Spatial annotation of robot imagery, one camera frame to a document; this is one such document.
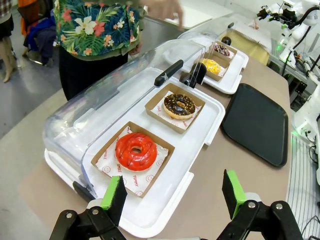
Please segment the person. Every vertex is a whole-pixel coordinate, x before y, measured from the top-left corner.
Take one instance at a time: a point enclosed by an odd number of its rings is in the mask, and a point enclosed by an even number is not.
[[[151,17],[174,19],[177,13],[182,19],[178,0],[55,0],[59,74],[68,101],[140,52],[144,5]]]
[[[10,80],[11,73],[17,67],[10,39],[11,31],[14,29],[11,7],[12,0],[0,0],[0,58],[5,66],[4,83]]]

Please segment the black pants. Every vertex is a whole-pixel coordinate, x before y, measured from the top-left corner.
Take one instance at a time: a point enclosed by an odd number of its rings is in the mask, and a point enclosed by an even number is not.
[[[128,54],[97,61],[83,61],[60,47],[59,73],[66,99],[69,101],[107,74],[127,63],[127,61]]]

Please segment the striped metal surface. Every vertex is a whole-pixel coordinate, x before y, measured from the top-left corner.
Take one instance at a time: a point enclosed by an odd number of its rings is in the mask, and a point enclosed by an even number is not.
[[[291,134],[292,161],[287,193],[290,205],[300,230],[314,216],[319,215],[317,202],[320,201],[320,187],[317,183],[316,171],[318,166],[309,156],[309,145],[299,137]],[[320,237],[320,224],[312,220],[306,227],[303,238]]]

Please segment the red icing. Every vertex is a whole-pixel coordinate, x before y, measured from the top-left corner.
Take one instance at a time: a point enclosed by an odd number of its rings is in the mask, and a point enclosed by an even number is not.
[[[152,139],[142,133],[129,133],[118,140],[115,156],[119,163],[131,171],[149,169],[157,157],[157,146]]]

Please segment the donut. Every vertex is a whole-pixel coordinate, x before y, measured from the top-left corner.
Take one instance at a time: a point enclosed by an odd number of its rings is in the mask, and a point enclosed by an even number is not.
[[[204,58],[201,63],[205,65],[207,71],[215,75],[218,75],[221,72],[221,66],[212,59]]]
[[[129,133],[115,146],[115,157],[126,169],[140,172],[149,169],[157,158],[157,145],[147,135]]]
[[[222,46],[220,44],[215,44],[214,45],[214,48],[213,48],[216,52],[226,56],[226,57],[229,57],[230,56],[230,51],[228,48],[226,48],[225,46]]]
[[[196,111],[194,101],[183,94],[170,94],[164,99],[165,112],[174,119],[185,120],[193,116]]]

